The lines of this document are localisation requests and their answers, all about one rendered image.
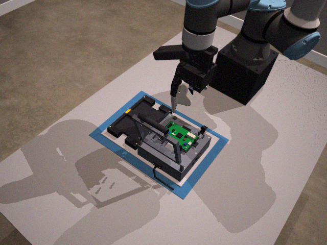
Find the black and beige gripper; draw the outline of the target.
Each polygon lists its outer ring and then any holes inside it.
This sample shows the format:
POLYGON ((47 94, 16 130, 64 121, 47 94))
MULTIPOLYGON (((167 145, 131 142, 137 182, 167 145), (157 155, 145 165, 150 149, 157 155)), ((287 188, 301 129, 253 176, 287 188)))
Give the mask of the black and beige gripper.
POLYGON ((204 50, 194 50, 182 42, 182 48, 188 53, 189 59, 179 60, 180 63, 177 65, 171 84, 173 113, 177 104, 190 106, 192 103, 187 95, 188 86, 182 83, 182 80, 189 84, 189 91, 192 95, 194 91, 201 93, 203 89, 207 90, 207 85, 214 80, 217 69, 217 64, 213 62, 214 55, 218 53, 217 47, 211 45, 204 50))

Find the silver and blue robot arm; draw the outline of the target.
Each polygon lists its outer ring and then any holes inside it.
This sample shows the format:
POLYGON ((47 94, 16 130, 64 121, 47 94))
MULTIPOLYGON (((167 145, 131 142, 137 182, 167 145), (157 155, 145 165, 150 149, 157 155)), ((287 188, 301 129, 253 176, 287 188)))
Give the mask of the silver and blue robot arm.
MULTIPOLYGON (((207 49, 213 43, 218 18, 247 10, 241 31, 230 47, 237 60, 264 64, 270 45, 290 60, 298 60, 320 40, 318 16, 325 2, 294 0, 285 9, 285 0, 186 0, 182 42, 194 50, 207 49)), ((161 46, 153 56, 155 60, 189 59, 182 44, 161 46)))

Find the green circuit board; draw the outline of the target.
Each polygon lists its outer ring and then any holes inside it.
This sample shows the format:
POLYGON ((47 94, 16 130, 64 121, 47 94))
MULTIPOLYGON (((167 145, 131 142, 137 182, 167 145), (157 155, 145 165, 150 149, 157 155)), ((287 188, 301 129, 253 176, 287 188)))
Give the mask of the green circuit board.
POLYGON ((194 135, 193 133, 187 131, 186 129, 182 128, 181 126, 177 124, 173 124, 171 121, 166 128, 169 129, 168 134, 172 136, 173 138, 177 139, 179 141, 179 145, 182 146, 184 150, 187 150, 191 144, 194 142, 195 139, 198 138, 198 136, 194 135), (186 147, 186 149, 185 149, 186 147))

